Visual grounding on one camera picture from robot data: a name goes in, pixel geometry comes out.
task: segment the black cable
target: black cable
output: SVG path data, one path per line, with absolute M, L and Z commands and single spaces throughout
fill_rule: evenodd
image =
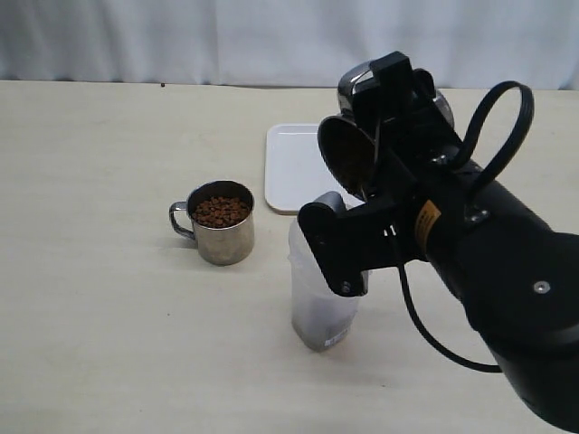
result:
M 416 308 L 414 307 L 413 298 L 410 293 L 410 285 L 408 283 L 408 276 L 406 275 L 406 270 L 404 268 L 402 254 L 400 252 L 400 248 L 398 246 L 398 242 L 396 240 L 392 228 L 390 227 L 386 228 L 386 234 L 388 235 L 388 239 L 390 240 L 390 244 L 394 251 L 396 267 L 398 268 L 398 274 L 400 275 L 400 283 L 402 285 L 404 303 L 406 304 L 406 308 L 408 309 L 408 314 L 410 315 L 410 318 L 412 319 L 414 326 L 416 327 L 416 329 L 418 329 L 418 331 L 420 332 L 422 337 L 426 340 L 426 342 L 428 342 L 440 354 L 452 360 L 453 362 L 461 366 L 464 366 L 465 368 L 469 368 L 474 371 L 479 371 L 481 373 L 501 373 L 502 371 L 500 367 L 495 364 L 472 362 L 471 360 L 459 356 L 458 354 L 449 350 L 439 341 L 437 341 L 436 338 L 430 334 L 430 332 L 426 329 L 426 327 L 422 323 L 420 317 L 418 316 L 418 313 L 416 312 Z
M 470 160 L 479 140 L 482 126 L 491 109 L 507 90 L 514 88 L 519 89 L 521 93 L 521 106 L 518 112 L 517 122 L 503 147 L 500 148 L 487 167 L 485 167 L 472 184 L 468 194 L 468 199 L 470 201 L 474 199 L 480 190 L 491 183 L 498 174 L 502 172 L 523 144 L 525 136 L 530 129 L 535 111 L 535 101 L 531 89 L 516 81 L 503 81 L 492 88 L 482 99 L 472 115 L 469 127 L 464 136 L 463 146 L 460 148 L 458 154 L 447 164 L 448 168 L 455 170 L 463 167 Z

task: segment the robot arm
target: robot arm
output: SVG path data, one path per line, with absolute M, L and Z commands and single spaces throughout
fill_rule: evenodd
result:
M 483 99 L 464 140 L 450 107 L 427 71 L 393 52 L 346 74 L 338 86 L 341 113 L 323 120 L 319 149 L 342 186 L 364 203 L 340 211 L 308 203 L 299 225 L 329 285 L 342 297 L 364 295 L 362 271 L 432 264 L 464 306 L 498 365 L 464 366 L 503 372 L 517 395 L 546 422 L 579 432 L 579 237 L 559 233 L 495 178 L 522 144 L 533 95 L 514 81 Z M 521 92 L 513 132 L 484 169 L 470 160 L 493 104 Z

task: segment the orange label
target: orange label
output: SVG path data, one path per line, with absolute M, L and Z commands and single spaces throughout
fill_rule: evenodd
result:
M 432 226 L 441 216 L 441 211 L 432 201 L 427 201 L 416 218 L 414 238 L 422 250 L 426 250 L 426 241 L 431 233 Z

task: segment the mug handle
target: mug handle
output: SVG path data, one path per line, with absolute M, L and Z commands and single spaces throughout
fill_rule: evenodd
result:
M 195 237 L 195 233 L 193 231 L 189 231 L 188 229 L 185 229 L 183 226 L 179 226 L 179 223 L 177 223 L 177 220 L 175 218 L 175 212 L 176 211 L 187 211 L 187 202 L 175 202 L 173 203 L 170 207 L 169 207 L 169 220 L 171 221 L 171 226 L 173 226 L 173 229 L 175 230 L 175 232 L 177 232 L 179 235 L 188 238 L 190 240 L 195 241 L 195 245 L 197 243 L 197 238 Z

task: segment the coffee beans in mug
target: coffee beans in mug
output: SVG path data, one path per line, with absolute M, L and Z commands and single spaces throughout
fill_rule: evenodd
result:
M 199 203 L 193 218 L 208 228 L 221 229 L 243 222 L 249 213 L 249 205 L 238 197 L 218 196 Z

